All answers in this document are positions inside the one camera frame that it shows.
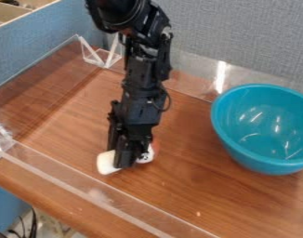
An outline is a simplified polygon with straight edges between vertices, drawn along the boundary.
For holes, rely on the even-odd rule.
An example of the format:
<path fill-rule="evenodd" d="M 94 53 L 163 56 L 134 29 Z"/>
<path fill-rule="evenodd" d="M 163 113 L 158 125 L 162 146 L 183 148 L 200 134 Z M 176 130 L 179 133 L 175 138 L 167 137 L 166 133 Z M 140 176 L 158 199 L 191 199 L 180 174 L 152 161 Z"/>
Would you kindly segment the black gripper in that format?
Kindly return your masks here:
<path fill-rule="evenodd" d="M 154 95 L 151 91 L 139 93 L 136 97 L 123 90 L 122 101 L 111 102 L 107 150 L 116 152 L 114 167 L 120 169 L 152 159 L 152 128 L 171 106 L 166 104 L 171 98 L 163 86 L 155 89 Z"/>

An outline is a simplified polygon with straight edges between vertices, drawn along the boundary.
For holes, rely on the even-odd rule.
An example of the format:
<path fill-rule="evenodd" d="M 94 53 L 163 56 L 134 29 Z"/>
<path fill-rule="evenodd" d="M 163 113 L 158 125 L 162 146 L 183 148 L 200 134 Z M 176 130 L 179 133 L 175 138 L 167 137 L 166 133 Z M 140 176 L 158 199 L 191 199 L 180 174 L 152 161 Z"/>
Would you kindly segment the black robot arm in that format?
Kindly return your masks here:
<path fill-rule="evenodd" d="M 163 82 L 170 79 L 170 18 L 152 0 L 86 0 L 96 27 L 118 33 L 126 46 L 122 100 L 111 102 L 107 151 L 98 171 L 107 175 L 146 164 L 156 155 L 152 128 L 171 106 Z"/>

